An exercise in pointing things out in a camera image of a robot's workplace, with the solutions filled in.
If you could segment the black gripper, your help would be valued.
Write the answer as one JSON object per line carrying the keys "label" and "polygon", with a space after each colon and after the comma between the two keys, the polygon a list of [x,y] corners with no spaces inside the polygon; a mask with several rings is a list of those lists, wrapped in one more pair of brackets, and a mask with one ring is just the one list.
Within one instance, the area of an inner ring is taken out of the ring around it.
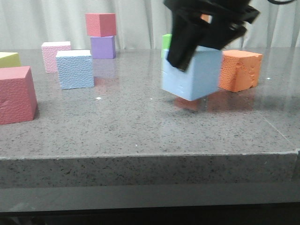
{"label": "black gripper", "polygon": [[[252,23],[259,11],[248,0],[165,0],[172,12],[172,38],[168,62],[186,71],[197,46],[221,50],[244,36],[245,22]],[[211,23],[201,15],[211,15]]]}

